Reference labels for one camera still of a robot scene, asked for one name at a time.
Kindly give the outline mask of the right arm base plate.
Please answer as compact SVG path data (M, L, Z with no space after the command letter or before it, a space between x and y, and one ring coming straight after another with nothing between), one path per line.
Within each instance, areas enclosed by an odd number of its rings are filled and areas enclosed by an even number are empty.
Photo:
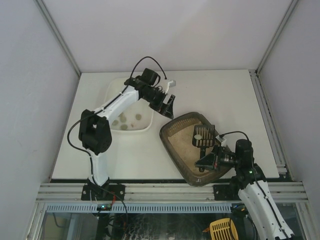
M237 189L229 184L213 185L213 194L216 201L239 201Z

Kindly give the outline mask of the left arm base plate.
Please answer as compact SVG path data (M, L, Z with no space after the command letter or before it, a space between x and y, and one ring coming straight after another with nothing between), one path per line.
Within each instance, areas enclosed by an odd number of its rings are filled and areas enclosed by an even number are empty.
M87 183L83 186L81 192L82 201L112 201L124 200L126 186L123 184L109 184L105 187Z

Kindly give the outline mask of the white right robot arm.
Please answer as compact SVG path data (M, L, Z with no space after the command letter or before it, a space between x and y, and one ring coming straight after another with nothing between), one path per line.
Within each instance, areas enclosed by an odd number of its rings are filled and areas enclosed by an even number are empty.
M226 135L243 134L235 143L235 151L226 149ZM254 149L249 137L242 131L231 131L215 137L220 142L210 153L195 162L200 171L218 171L221 167L235 170L230 188L246 207L261 240L291 240L293 230L278 209L269 189L266 177L255 163Z

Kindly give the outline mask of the black litter scoop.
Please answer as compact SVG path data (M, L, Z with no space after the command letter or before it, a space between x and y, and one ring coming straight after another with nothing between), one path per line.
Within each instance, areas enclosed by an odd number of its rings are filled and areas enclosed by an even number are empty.
M197 140L195 135L201 135L202 139ZM199 159L206 156L207 149L212 148L215 145L215 125L198 124L194 126L192 145L200 149Z

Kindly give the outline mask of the brown litter box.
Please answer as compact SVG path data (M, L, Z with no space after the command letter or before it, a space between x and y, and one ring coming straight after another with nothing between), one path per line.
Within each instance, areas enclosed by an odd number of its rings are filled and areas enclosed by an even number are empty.
M203 153L192 144L196 125L210 125L204 115L198 112L183 114L163 125L159 131L160 140L184 180L193 187L202 187L213 183L227 174L231 168L200 172L195 162Z

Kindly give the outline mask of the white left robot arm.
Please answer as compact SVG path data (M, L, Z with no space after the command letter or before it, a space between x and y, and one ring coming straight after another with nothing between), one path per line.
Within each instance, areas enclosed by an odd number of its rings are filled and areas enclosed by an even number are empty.
M88 180L101 188L110 177L107 173L106 152L112 144L111 125L121 113L139 100L160 115L174 118L175 95L168 92L176 85L167 77L166 89L159 85L161 76L154 70L145 68L141 75L130 74L124 88L111 100L95 110L85 109L67 132L67 142L75 150L86 153L90 161Z

